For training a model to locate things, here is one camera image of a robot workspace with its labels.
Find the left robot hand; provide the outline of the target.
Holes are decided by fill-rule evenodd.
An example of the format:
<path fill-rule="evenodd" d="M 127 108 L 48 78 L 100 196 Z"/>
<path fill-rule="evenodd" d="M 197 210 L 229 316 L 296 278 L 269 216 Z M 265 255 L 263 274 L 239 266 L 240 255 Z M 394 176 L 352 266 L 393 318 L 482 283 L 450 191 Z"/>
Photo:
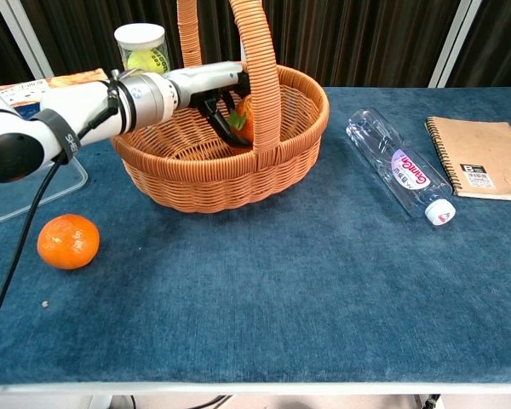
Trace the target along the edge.
<path fill-rule="evenodd" d="M 235 109 L 231 92 L 244 98 L 250 94 L 249 75 L 241 62 L 225 61 L 177 69 L 164 74 L 176 88 L 178 109 L 197 109 L 214 132 L 230 147 L 251 148 L 252 143 L 235 135 L 217 104 L 223 100 L 228 113 Z"/>

